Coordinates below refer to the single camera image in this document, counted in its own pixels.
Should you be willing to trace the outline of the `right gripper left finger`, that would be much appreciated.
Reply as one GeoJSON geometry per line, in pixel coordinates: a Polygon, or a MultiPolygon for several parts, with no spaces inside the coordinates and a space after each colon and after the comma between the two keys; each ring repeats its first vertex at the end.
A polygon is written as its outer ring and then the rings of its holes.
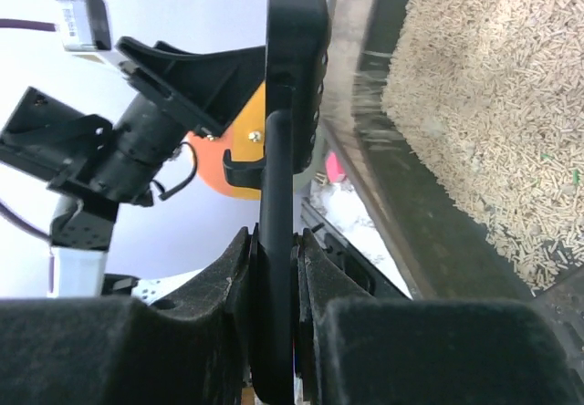
{"type": "Polygon", "coordinates": [[[163,306],[132,296],[3,302],[1,401],[239,403],[252,238],[240,230],[163,306]]]}

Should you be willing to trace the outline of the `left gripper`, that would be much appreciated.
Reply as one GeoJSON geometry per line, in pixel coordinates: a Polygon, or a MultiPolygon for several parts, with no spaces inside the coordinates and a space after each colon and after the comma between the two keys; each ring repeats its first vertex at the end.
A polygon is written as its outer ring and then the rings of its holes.
{"type": "Polygon", "coordinates": [[[141,93],[115,127],[116,151],[137,182],[155,177],[187,130],[223,136],[265,77],[263,46],[191,54],[123,36],[116,48],[135,66],[129,84],[141,93]]]}

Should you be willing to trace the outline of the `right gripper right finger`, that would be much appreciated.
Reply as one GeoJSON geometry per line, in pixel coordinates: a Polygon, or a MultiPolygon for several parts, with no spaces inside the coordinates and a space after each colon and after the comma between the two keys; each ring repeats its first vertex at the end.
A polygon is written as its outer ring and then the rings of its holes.
{"type": "Polygon", "coordinates": [[[314,404],[567,404],[564,353],[530,307],[377,298],[310,231],[297,259],[297,371],[314,404]]]}

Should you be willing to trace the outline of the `black litter scoop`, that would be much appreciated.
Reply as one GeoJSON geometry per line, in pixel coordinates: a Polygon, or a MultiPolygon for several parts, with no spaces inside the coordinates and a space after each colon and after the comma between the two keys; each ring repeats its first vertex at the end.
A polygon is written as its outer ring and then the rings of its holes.
{"type": "Polygon", "coordinates": [[[264,156],[223,158],[230,184],[261,191],[250,244],[249,362],[266,404],[294,401],[293,177],[310,163],[329,39],[327,0],[268,0],[264,156]]]}

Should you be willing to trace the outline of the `dark grey litter box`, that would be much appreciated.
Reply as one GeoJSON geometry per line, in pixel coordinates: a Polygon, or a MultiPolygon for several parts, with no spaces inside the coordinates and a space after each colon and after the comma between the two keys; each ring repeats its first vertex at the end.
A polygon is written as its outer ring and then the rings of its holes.
{"type": "Polygon", "coordinates": [[[583,369],[583,273],[572,267],[530,290],[455,208],[381,110],[408,0],[329,0],[332,39],[321,124],[416,298],[506,297],[531,303],[583,369]]]}

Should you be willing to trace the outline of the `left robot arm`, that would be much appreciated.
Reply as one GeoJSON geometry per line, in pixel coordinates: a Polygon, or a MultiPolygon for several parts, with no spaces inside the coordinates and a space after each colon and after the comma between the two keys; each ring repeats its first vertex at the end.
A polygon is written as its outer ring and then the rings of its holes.
{"type": "Polygon", "coordinates": [[[163,164],[189,133],[221,137],[265,76],[264,47],[192,54],[124,36],[116,48],[136,91],[118,121],[28,88],[1,132],[2,162],[59,195],[48,233],[54,298],[100,295],[120,206],[174,196],[156,181],[163,164]]]}

